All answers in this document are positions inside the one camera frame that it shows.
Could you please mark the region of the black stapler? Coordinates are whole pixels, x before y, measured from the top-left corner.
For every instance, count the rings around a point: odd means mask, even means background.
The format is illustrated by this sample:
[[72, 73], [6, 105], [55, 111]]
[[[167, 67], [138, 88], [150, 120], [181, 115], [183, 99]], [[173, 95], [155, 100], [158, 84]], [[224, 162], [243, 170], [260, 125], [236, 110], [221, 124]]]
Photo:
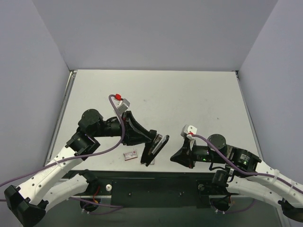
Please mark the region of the black stapler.
[[156, 134], [152, 142], [145, 144], [140, 163], [149, 166], [168, 141], [169, 135], [162, 136], [161, 134]]

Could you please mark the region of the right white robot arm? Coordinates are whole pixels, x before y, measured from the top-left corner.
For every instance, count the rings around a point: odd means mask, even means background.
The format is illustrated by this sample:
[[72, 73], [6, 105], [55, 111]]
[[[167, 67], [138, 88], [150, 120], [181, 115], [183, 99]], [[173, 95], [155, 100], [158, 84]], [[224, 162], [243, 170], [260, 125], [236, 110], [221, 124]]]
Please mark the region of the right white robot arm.
[[245, 195], [262, 200], [297, 222], [303, 220], [303, 186], [270, 167], [264, 160], [248, 150], [226, 143], [221, 134], [207, 139], [192, 132], [182, 135], [182, 147], [170, 158], [190, 169], [196, 162], [209, 163], [215, 171], [211, 182], [216, 193]]

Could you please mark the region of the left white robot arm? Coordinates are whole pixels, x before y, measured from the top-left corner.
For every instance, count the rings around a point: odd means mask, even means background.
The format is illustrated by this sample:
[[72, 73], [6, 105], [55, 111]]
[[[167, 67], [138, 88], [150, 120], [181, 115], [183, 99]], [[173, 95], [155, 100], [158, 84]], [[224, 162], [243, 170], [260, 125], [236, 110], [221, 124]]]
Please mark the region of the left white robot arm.
[[45, 169], [18, 186], [5, 191], [8, 208], [25, 227], [33, 227], [56, 204], [79, 193], [91, 195], [101, 189], [101, 181], [89, 170], [80, 171], [70, 180], [56, 185], [71, 169], [93, 154], [100, 143], [97, 137], [120, 137], [126, 146], [144, 144], [143, 163], [149, 165], [155, 155], [152, 150], [162, 136], [155, 130], [146, 130], [125, 111], [106, 121], [95, 109], [86, 110], [76, 133]]

